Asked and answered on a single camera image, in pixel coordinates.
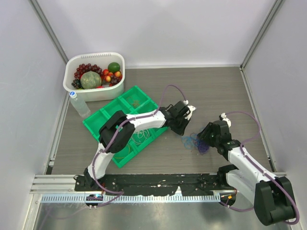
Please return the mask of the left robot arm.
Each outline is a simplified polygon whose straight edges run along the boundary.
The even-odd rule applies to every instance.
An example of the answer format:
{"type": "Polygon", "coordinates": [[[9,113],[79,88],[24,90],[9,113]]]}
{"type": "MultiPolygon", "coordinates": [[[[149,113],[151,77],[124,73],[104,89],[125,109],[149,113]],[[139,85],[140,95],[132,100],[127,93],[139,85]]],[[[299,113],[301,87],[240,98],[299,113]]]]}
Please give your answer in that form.
{"type": "Polygon", "coordinates": [[[134,133],[168,127],[182,136],[195,110],[196,107],[185,100],[142,114],[125,114],[121,110],[115,112],[99,130],[96,154],[83,173],[85,185],[91,191],[101,188],[101,178],[105,176],[107,166],[113,156],[126,147],[134,133]]]}

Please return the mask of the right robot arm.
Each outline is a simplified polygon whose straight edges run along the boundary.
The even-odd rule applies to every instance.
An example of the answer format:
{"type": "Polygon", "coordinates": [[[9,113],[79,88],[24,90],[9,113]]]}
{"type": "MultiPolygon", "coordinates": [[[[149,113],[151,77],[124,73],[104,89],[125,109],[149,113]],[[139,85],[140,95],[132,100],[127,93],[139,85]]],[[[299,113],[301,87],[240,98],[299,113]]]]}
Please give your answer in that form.
{"type": "Polygon", "coordinates": [[[232,138],[229,122],[217,120],[197,135],[198,140],[216,148],[230,165],[219,168],[217,185],[237,189],[252,205],[259,221],[269,226],[284,222],[295,225],[300,219],[290,180],[278,177],[258,163],[243,146],[232,138]]]}

